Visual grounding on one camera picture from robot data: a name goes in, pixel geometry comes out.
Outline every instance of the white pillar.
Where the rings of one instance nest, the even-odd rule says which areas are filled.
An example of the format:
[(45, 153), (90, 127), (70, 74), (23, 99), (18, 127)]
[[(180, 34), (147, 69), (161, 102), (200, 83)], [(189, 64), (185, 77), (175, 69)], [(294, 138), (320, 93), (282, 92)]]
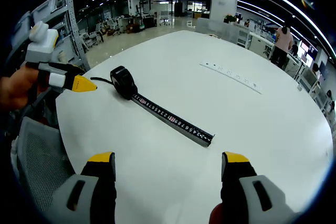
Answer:
[(236, 15), (237, 0), (211, 0), (210, 19), (224, 22), (228, 14)]
[(128, 0), (127, 6), (128, 6), (128, 14), (130, 16), (135, 16), (136, 11), (137, 11), (137, 6), (140, 11), (140, 0)]

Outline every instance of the power strip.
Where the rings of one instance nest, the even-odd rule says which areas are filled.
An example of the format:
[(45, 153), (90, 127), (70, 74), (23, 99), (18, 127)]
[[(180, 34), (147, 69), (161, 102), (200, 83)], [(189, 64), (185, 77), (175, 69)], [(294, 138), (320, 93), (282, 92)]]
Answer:
[(203, 67), (206, 67), (206, 68), (209, 68), (209, 69), (212, 69), (218, 73), (221, 73), (225, 76), (228, 76), (238, 82), (240, 82), (241, 84), (244, 84), (245, 86), (253, 89), (254, 91), (258, 92), (259, 94), (262, 94), (261, 93), (261, 88), (258, 84), (256, 84), (255, 82), (253, 81), (250, 81), (244, 77), (242, 77), (240, 74), (238, 73), (234, 73), (233, 71), (231, 70), (228, 70), (228, 69), (225, 69), (217, 64), (213, 64), (213, 63), (210, 63), (210, 62), (202, 62), (200, 63), (201, 66)]

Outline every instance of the human hand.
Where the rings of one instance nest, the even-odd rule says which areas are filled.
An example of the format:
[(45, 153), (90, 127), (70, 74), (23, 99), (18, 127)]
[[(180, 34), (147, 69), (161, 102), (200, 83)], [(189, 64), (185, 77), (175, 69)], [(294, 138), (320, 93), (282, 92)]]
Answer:
[[(37, 83), (38, 70), (24, 65), (11, 77), (0, 78), (0, 111), (21, 109), (28, 103), (29, 89)], [(37, 93), (46, 88), (38, 86)]]

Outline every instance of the printed numbers on tape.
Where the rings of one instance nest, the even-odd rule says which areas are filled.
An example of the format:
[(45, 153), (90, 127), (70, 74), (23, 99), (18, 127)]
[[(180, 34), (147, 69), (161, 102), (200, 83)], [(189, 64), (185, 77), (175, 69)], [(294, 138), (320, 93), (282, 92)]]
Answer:
[(149, 101), (148, 99), (144, 98), (139, 94), (133, 95), (133, 98), (140, 103), (141, 105), (147, 107), (155, 114), (159, 115), (160, 117), (166, 119), (170, 123), (173, 123), (175, 126), (183, 129), (185, 132), (197, 136), (198, 138), (211, 141), (213, 136), (209, 135), (208, 133), (204, 132), (203, 130), (195, 127), (194, 125), (186, 122), (185, 120), (179, 118), (178, 116), (172, 114), (171, 112), (163, 109), (162, 107), (156, 105), (155, 103)]

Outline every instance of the black cable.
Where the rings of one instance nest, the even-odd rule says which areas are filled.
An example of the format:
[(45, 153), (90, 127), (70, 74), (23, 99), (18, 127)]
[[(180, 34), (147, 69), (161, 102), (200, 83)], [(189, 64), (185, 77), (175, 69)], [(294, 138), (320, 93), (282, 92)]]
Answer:
[(112, 82), (112, 81), (109, 81), (109, 80), (107, 80), (107, 79), (100, 78), (100, 77), (91, 77), (90, 80), (104, 81), (104, 82), (107, 82), (108, 84), (113, 85), (113, 82)]

